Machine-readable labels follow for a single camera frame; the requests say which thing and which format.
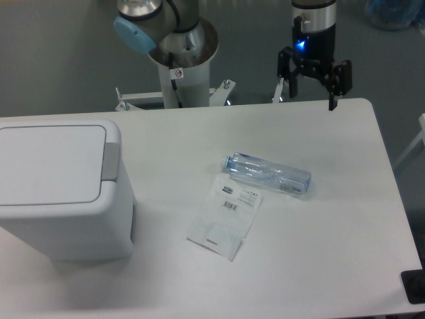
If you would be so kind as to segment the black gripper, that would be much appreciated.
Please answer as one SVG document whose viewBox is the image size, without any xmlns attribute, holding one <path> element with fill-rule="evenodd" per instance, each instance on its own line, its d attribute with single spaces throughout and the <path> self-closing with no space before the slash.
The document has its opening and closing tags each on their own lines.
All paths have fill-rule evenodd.
<svg viewBox="0 0 425 319">
<path fill-rule="evenodd" d="M 277 75 L 289 87 L 290 98 L 298 95 L 297 76 L 302 74 L 320 78 L 329 93 L 329 111 L 336 109 L 338 99 L 352 89 L 352 62 L 334 62 L 335 23 L 330 27 L 303 32 L 301 23 L 292 27 L 291 47 L 284 47 L 278 53 Z"/>
</svg>

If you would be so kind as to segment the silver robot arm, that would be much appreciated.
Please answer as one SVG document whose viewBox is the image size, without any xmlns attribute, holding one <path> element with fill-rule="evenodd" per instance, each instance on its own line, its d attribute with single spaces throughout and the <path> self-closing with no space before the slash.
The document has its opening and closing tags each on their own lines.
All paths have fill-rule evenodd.
<svg viewBox="0 0 425 319">
<path fill-rule="evenodd" d="M 114 29 L 131 49 L 157 65 L 166 108 L 224 106 L 235 87 L 210 88 L 210 62 L 218 50 L 216 29 L 199 15 L 198 1 L 118 1 Z M 298 75 L 318 80 L 329 109 L 353 87 L 350 60 L 335 62 L 336 1 L 292 1 L 292 45 L 278 53 L 273 103 L 285 85 L 298 93 Z"/>
</svg>

